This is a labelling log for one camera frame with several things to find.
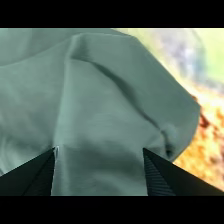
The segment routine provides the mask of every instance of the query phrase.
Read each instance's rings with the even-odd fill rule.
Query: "blurry background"
[[[174,164],[224,191],[224,29],[117,30],[137,37],[200,104],[196,134]]]

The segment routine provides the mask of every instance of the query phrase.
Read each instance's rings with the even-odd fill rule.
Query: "cloth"
[[[143,148],[173,161],[199,105],[134,37],[0,30],[0,170],[58,146],[52,195],[147,195]]]

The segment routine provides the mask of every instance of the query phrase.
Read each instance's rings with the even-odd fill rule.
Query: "green fabric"
[[[198,104],[134,37],[9,28],[0,49],[3,173],[59,146],[52,195],[147,195],[142,148],[173,161],[192,139]]]

